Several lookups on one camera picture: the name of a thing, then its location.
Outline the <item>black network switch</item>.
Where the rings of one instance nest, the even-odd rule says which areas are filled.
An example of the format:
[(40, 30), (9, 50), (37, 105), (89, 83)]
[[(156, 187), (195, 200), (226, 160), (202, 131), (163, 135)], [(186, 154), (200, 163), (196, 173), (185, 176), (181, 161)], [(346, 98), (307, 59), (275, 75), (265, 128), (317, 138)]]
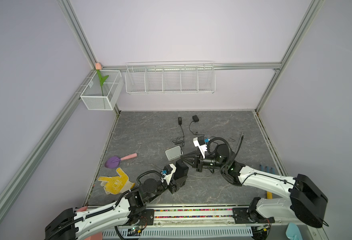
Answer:
[(176, 168), (176, 172), (174, 173), (175, 180), (188, 176), (189, 167), (183, 162), (183, 160), (180, 159), (176, 161)]

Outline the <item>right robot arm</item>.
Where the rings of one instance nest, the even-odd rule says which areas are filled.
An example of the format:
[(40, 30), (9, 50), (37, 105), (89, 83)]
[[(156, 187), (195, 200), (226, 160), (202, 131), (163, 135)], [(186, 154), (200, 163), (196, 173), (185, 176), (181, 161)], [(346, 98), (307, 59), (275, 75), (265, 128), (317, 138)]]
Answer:
[(328, 198), (309, 177), (279, 176), (256, 170), (237, 162), (236, 156), (230, 147), (220, 144), (212, 152), (203, 154), (197, 150), (184, 154), (181, 160), (198, 172), (219, 171), (234, 186), (250, 186), (278, 196), (277, 199), (253, 198), (245, 213), (238, 215), (243, 221), (267, 223), (276, 218), (296, 218), (313, 228), (327, 225), (324, 218)]

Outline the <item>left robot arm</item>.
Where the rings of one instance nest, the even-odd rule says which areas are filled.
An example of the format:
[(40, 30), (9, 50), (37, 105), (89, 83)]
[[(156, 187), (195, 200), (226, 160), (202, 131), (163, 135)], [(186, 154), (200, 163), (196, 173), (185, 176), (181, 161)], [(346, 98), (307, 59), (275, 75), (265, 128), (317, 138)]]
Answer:
[(61, 212), (45, 228), (47, 240), (84, 240), (109, 228), (124, 225), (148, 224), (147, 204), (162, 193), (172, 194), (185, 185), (189, 168), (185, 164), (170, 164), (162, 171), (151, 170), (137, 177), (138, 185), (123, 192), (108, 205), (75, 211), (70, 208)]

